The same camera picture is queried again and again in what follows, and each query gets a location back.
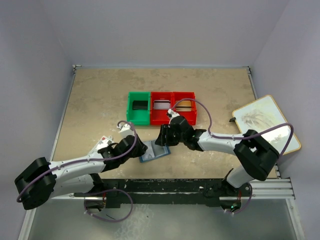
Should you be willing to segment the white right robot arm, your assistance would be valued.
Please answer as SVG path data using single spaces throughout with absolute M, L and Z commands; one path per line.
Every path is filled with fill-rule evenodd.
M 240 166 L 232 169 L 222 183 L 222 190 L 228 196 L 235 195 L 240 187 L 252 180 L 265 181 L 279 159 L 279 152 L 255 130 L 245 134 L 216 134 L 208 130 L 194 129 L 183 116 L 172 118 L 169 124 L 160 127 L 155 144 L 176 146 L 183 143 L 190 150 L 221 152 L 234 155 Z

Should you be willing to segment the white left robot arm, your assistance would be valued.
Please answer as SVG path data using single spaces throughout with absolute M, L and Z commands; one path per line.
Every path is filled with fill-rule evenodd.
M 133 135 L 119 143 L 103 136 L 88 155 L 65 161 L 34 160 L 14 181 L 17 202 L 25 210 L 43 205 L 47 200 L 66 194 L 98 196 L 105 189 L 100 173 L 114 170 L 130 158 L 145 154 L 148 147 Z

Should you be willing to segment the blue leather card holder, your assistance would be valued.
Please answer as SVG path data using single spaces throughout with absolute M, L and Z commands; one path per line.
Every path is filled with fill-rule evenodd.
M 139 161 L 141 163 L 153 161 L 171 154 L 171 151 L 168 146 L 160 146 L 157 145 L 155 142 L 155 140 L 143 142 L 147 146 L 147 150 L 142 156 L 139 157 Z

